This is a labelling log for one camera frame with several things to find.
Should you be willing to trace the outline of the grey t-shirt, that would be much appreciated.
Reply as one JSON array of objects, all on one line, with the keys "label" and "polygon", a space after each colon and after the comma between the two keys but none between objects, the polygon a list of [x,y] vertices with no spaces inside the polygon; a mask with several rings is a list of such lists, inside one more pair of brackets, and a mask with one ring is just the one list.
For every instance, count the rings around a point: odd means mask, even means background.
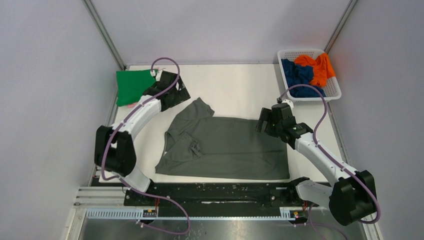
[{"label": "grey t-shirt", "polygon": [[287,146],[255,130],[256,120],[220,117],[201,98],[164,134],[158,174],[243,180],[288,180]]}]

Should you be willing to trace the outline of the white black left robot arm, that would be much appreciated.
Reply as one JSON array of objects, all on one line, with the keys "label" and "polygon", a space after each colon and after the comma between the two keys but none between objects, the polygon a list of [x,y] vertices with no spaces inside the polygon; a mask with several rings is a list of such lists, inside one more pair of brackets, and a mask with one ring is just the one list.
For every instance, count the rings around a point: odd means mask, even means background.
[{"label": "white black left robot arm", "polygon": [[118,179],[129,188],[145,192],[151,179],[137,166],[134,140],[156,115],[190,99],[179,73],[153,73],[154,83],[141,95],[131,111],[111,126],[96,130],[94,162],[105,180]]}]

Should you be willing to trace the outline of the white plastic laundry basket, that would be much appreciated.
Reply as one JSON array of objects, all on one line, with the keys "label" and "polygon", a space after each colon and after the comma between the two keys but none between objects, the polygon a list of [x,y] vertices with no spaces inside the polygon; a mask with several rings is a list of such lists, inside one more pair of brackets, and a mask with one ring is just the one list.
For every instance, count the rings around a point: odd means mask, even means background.
[{"label": "white plastic laundry basket", "polygon": [[282,49],[277,52],[279,67],[286,89],[287,97],[294,101],[320,101],[321,98],[314,90],[318,90],[328,102],[338,100],[342,93],[336,79],[336,73],[327,53],[320,49]]}]

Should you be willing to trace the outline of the orange t-shirt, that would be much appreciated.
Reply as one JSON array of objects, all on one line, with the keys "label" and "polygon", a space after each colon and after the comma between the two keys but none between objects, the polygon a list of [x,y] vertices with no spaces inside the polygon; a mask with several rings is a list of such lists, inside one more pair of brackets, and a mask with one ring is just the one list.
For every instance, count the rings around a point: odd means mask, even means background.
[{"label": "orange t-shirt", "polygon": [[328,79],[336,77],[327,53],[322,53],[315,59],[302,54],[294,60],[294,63],[302,67],[309,66],[313,68],[313,78],[309,82],[312,86],[323,88],[327,85]]}]

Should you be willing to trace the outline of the aluminium frame rail left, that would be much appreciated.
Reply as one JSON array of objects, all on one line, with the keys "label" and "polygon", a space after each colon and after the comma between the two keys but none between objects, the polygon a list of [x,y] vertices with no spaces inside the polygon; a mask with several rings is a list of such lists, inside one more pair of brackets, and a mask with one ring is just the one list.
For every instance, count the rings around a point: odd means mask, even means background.
[{"label": "aluminium frame rail left", "polygon": [[87,9],[87,12],[89,16],[92,18],[98,32],[100,33],[101,38],[103,39],[106,47],[108,48],[109,52],[111,53],[114,61],[116,62],[117,66],[120,70],[126,70],[126,64],[124,63],[117,47],[115,46],[105,24],[102,21],[101,16],[99,15],[94,3],[92,0],[82,0],[82,3]]}]

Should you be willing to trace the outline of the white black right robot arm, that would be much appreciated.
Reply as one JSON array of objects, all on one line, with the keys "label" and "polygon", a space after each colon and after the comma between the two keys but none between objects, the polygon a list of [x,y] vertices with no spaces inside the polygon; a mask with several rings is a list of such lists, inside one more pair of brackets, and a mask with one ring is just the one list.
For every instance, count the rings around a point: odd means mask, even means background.
[{"label": "white black right robot arm", "polygon": [[304,201],[327,208],[342,226],[356,221],[373,224],[381,217],[373,175],[358,171],[337,159],[317,138],[306,123],[298,123],[290,102],[280,102],[262,108],[256,125],[257,132],[279,138],[293,150],[306,157],[326,178],[322,185],[301,177],[293,180],[297,196]]}]

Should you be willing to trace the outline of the aluminium frame rail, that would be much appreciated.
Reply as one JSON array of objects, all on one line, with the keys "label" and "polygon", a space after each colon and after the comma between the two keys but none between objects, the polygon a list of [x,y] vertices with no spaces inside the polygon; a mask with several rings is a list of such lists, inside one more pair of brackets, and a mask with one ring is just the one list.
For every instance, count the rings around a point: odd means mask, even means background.
[{"label": "aluminium frame rail", "polygon": [[332,32],[325,48],[324,51],[328,54],[332,47],[334,46],[334,44],[336,43],[339,35],[341,34],[345,24],[347,23],[350,15],[352,14],[352,12],[354,11],[356,5],[358,3],[358,0],[350,0],[345,8],[345,10],[343,11],[343,14],[341,16],[341,18],[339,19],[334,31]]},{"label": "aluminium frame rail", "polygon": [[116,62],[117,66],[120,70],[126,70],[126,64],[124,63],[117,47],[115,46],[105,24],[102,21],[101,16],[99,15],[94,3],[92,0],[82,0],[82,3],[87,9],[87,12],[89,16],[92,18],[98,32],[100,33],[101,38],[103,39],[106,47],[108,48],[109,52],[111,53],[114,61]]}]

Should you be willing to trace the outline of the blue t-shirt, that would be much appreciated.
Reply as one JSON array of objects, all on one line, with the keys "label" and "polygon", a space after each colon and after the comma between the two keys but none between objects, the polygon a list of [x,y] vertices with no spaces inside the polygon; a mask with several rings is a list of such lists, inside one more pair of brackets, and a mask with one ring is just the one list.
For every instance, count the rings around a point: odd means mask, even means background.
[{"label": "blue t-shirt", "polygon": [[[313,68],[311,66],[301,66],[288,59],[282,59],[281,63],[283,66],[283,72],[286,78],[287,86],[289,88],[294,85],[310,85],[310,81],[314,77]],[[320,95],[315,90],[305,86],[295,87],[289,92],[295,98],[320,97]]]}]

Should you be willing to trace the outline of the folded green t-shirt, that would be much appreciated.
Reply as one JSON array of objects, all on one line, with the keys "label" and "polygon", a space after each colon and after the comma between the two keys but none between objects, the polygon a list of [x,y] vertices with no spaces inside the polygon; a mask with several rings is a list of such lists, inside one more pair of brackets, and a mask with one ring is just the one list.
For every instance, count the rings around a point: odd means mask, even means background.
[{"label": "folded green t-shirt", "polygon": [[117,71],[116,82],[118,88],[116,105],[122,107],[138,102],[144,91],[151,87],[156,80],[147,69]]}]

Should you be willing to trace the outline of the folded pink t-shirt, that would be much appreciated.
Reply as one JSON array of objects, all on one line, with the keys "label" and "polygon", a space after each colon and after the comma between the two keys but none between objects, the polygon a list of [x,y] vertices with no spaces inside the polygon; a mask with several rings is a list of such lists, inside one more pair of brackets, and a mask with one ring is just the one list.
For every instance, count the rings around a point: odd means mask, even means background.
[{"label": "folded pink t-shirt", "polygon": [[[162,74],[162,72],[163,72],[165,69],[166,69],[165,67],[163,67],[163,68],[159,68],[159,67],[157,67],[157,68],[155,68],[155,69],[154,69],[154,70],[156,70],[156,76],[155,76],[155,79],[156,79],[156,81],[157,81],[157,82],[159,81],[159,79],[160,79],[160,77],[161,77],[161,74]],[[135,107],[136,105],[137,105],[137,102],[134,102],[134,103],[131,103],[131,104],[126,105],[126,107],[127,107],[128,109],[131,109],[131,108]]]}]

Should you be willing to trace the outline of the aluminium frame rail right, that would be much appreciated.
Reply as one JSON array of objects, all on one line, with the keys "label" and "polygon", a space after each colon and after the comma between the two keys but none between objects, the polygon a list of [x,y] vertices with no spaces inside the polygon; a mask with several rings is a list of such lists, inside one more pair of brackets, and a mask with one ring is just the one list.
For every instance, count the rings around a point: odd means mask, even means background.
[{"label": "aluminium frame rail right", "polygon": [[343,11],[343,14],[341,16],[341,18],[339,19],[334,31],[332,32],[325,48],[324,51],[328,54],[332,47],[334,46],[334,44],[336,43],[339,35],[341,34],[345,24],[347,23],[350,15],[352,14],[352,12],[354,11],[356,5],[358,3],[358,0],[350,0],[345,8],[345,10]]}]

